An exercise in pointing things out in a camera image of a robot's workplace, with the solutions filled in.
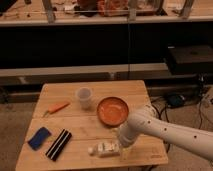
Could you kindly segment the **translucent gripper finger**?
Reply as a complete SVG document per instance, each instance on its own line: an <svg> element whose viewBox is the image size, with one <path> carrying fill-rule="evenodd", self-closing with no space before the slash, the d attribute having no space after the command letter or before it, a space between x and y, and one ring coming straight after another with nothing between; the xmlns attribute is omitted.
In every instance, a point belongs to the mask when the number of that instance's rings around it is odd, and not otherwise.
<svg viewBox="0 0 213 171"><path fill-rule="evenodd" d="M131 152L131 148L128 147L128 148L122 148L121 151L120 151L120 157L121 157L121 160L124 161L124 160L127 160L130 156L130 152Z"/></svg>

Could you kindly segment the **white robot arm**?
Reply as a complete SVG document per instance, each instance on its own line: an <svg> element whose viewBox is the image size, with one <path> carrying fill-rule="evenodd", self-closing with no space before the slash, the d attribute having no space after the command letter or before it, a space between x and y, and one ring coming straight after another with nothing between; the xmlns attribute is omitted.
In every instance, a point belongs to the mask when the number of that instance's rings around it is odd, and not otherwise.
<svg viewBox="0 0 213 171"><path fill-rule="evenodd" d="M145 134L213 161L213 132L168 123L157 119L156 114L152 106L133 111L118 127L117 139L121 146L129 147L140 134Z"/></svg>

